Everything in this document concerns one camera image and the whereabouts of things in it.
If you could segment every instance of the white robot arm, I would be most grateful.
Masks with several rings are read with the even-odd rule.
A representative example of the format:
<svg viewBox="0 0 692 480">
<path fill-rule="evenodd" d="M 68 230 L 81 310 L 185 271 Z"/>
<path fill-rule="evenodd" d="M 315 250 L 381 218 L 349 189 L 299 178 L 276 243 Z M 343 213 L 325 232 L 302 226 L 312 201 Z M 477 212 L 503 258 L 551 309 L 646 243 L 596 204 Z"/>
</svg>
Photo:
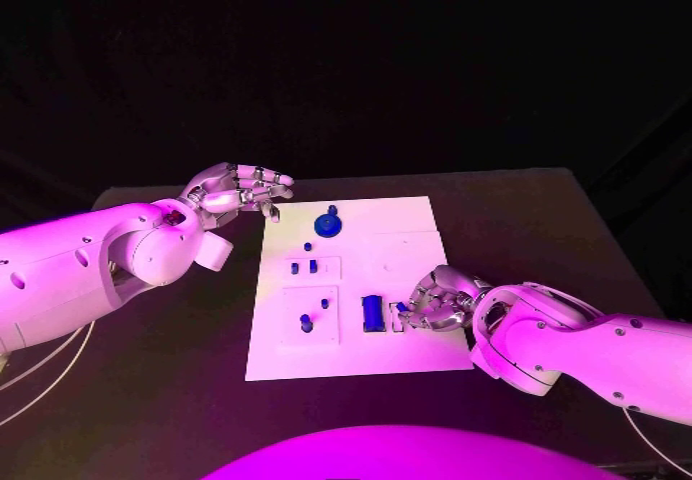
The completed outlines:
<svg viewBox="0 0 692 480">
<path fill-rule="evenodd" d="M 692 425 L 692 325 L 604 315 L 558 290 L 493 288 L 447 265 L 421 280 L 400 318 L 417 328 L 472 328 L 472 361 L 545 395 L 563 373 L 614 405 Z"/>
<path fill-rule="evenodd" d="M 133 203 L 0 235 L 0 354 L 46 342 L 175 282 L 193 262 L 219 271 L 232 244 L 209 230 L 240 210 L 279 222 L 291 177 L 221 163 L 178 199 Z"/>
</svg>

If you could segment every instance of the robotic hand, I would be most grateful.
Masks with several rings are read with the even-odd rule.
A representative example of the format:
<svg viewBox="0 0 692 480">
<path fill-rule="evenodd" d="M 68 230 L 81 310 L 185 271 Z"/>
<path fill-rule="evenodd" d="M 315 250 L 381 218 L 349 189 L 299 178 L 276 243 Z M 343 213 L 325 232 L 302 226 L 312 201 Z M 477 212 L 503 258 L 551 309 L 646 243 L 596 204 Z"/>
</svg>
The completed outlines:
<svg viewBox="0 0 692 480">
<path fill-rule="evenodd" d="M 472 361 L 493 377 L 545 395 L 565 373 L 614 405 L 692 425 L 692 326 L 604 315 L 535 284 L 493 288 L 440 265 L 418 283 L 400 319 L 415 328 L 472 328 Z"/>
<path fill-rule="evenodd" d="M 241 210 L 279 222 L 291 177 L 221 163 L 178 199 L 131 203 L 0 235 L 0 354 L 46 342 L 175 282 L 198 263 L 219 271 L 232 244 L 209 230 Z"/>
</svg>

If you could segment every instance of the blue slider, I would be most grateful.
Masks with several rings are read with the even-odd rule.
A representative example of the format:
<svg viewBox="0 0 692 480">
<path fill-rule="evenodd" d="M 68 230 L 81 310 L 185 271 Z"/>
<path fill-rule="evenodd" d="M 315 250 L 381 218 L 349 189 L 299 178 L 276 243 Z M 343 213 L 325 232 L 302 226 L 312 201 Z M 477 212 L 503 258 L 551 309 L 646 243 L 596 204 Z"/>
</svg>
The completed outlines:
<svg viewBox="0 0 692 480">
<path fill-rule="evenodd" d="M 382 316 L 382 297 L 369 295 L 364 298 L 364 332 L 384 332 L 385 318 Z"/>
<path fill-rule="evenodd" d="M 307 314 L 303 314 L 300 316 L 300 329 L 306 333 L 310 333 L 313 331 L 313 322 L 310 321 L 310 316 Z"/>
</svg>

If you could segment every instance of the electrical outlet plate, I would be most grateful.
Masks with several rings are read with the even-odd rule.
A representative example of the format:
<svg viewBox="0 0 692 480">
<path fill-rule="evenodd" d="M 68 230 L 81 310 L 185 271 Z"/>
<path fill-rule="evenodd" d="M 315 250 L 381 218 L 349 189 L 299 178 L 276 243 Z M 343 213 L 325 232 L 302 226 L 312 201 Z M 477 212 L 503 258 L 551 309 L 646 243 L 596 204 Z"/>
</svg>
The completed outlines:
<svg viewBox="0 0 692 480">
<path fill-rule="evenodd" d="M 329 205 L 343 229 L 322 238 L 313 225 Z M 472 369 L 464 331 L 413 329 L 394 308 L 446 263 L 428 197 L 283 204 L 281 222 L 266 224 L 245 380 Z M 385 332 L 364 332 L 368 295 L 382 297 Z M 310 333 L 302 314 L 315 320 Z"/>
</svg>

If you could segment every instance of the gray table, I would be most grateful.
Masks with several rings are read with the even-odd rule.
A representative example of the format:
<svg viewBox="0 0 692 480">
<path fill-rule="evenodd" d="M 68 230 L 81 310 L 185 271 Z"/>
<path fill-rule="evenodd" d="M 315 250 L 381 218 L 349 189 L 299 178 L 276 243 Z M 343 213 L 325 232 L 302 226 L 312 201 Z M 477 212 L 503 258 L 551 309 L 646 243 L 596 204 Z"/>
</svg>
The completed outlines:
<svg viewBox="0 0 692 480">
<path fill-rule="evenodd" d="M 95 208 L 176 196 L 180 188 L 111 189 Z M 607 312 L 662 314 L 567 170 L 306 180 L 294 201 L 415 195 L 430 196 L 452 265 L 493 284 L 550 284 Z M 290 437 L 369 424 L 486 432 L 597 465 L 656 460 L 622 411 L 565 376 L 542 398 L 477 369 L 247 383 L 263 226 L 260 214 L 242 214 L 219 230 L 235 244 L 222 272 L 195 265 L 97 322 L 74 371 L 3 429 L 10 477 L 196 478 Z M 9 408 L 62 366 L 3 392 Z M 692 456 L 692 428 L 637 420 L 674 457 Z"/>
</svg>

